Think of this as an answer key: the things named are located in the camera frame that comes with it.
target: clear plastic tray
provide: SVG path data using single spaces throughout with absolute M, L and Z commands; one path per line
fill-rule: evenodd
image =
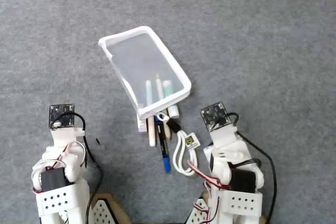
M 140 119 L 148 118 L 190 94 L 189 78 L 150 27 L 141 26 L 106 36 L 98 44 L 117 72 Z M 148 98 L 148 81 L 152 101 Z M 172 84 L 173 93 L 160 97 L 158 82 Z

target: black marker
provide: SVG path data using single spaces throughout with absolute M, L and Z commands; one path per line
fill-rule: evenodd
M 159 140 L 160 140 L 160 148 L 161 148 L 161 153 L 162 153 L 162 158 L 163 158 L 163 165 L 166 173 L 170 172 L 170 161 L 169 161 L 169 154 L 168 154 L 168 149 L 166 146 L 166 136 L 164 134 L 164 127 L 163 127 L 163 122 L 159 121 L 156 116 L 155 116 L 155 124 L 157 128 L 157 134 L 159 135 Z

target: white cable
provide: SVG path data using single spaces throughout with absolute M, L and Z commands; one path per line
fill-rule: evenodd
M 50 162 L 60 162 L 60 163 L 64 164 L 65 166 L 67 166 L 66 163 L 64 163 L 62 160 L 59 160 L 59 159 L 46 159 L 46 160 L 40 160 L 40 162 L 38 162 L 38 164 L 39 164 L 39 165 L 42 165 L 42 164 L 50 163 Z M 48 166 L 49 166 L 49 165 L 39 166 L 39 167 L 37 167 L 36 169 L 33 168 L 31 179 L 33 180 L 33 176 L 34 176 L 34 174 L 35 174 L 38 170 L 40 170 L 41 168 L 48 167 Z
M 71 145 L 73 143 L 79 144 L 82 147 L 82 149 L 83 149 L 83 158 L 82 158 L 82 161 L 80 162 L 80 165 L 82 166 L 84 164 L 84 161 L 85 161 L 86 149 L 85 149 L 84 145 L 81 142 L 78 142 L 78 141 L 70 142 L 69 143 L 69 148 L 71 148 Z
M 162 122 L 167 122 L 170 119 L 169 116 L 167 116 L 166 114 L 164 114 L 162 112 L 157 113 L 156 117 L 157 117 L 158 120 L 160 120 Z M 182 164 L 183 156 L 184 156 L 184 153 L 185 153 L 185 147 L 186 147 L 186 143 L 185 143 L 186 137 L 187 137 L 187 134 L 183 130 L 180 130 L 180 131 L 177 132 L 177 146 L 176 146 L 176 149 L 175 149 L 174 154 L 173 154 L 173 165 L 179 173 L 181 173 L 185 176 L 192 176 L 192 175 L 195 174 L 195 172 L 190 167 L 188 167 L 187 169 L 184 169 L 183 164 Z M 197 164 L 197 155 L 196 155 L 195 149 L 189 151 L 189 155 L 190 155 L 190 162 L 195 167 L 197 167 L 198 164 Z

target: qr code tag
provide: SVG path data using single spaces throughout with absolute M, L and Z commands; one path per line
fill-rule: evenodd
M 194 132 L 190 133 L 186 138 L 185 138 L 185 146 L 187 147 L 188 151 L 191 151 L 197 147 L 199 147 L 201 143 L 197 139 L 196 135 Z

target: gray felt surface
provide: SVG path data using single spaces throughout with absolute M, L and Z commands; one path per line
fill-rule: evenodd
M 96 44 L 140 25 L 157 32 L 192 81 L 180 103 L 187 132 L 206 146 L 199 111 L 222 100 L 274 158 L 273 223 L 335 223 L 336 0 L 0 0 L 1 223 L 38 223 L 30 171 L 51 143 L 48 106 L 64 102 L 87 120 L 106 173 L 101 191 L 134 222 L 185 220 L 202 180 L 164 173 Z M 252 153 L 264 161 L 267 213 L 270 167 Z

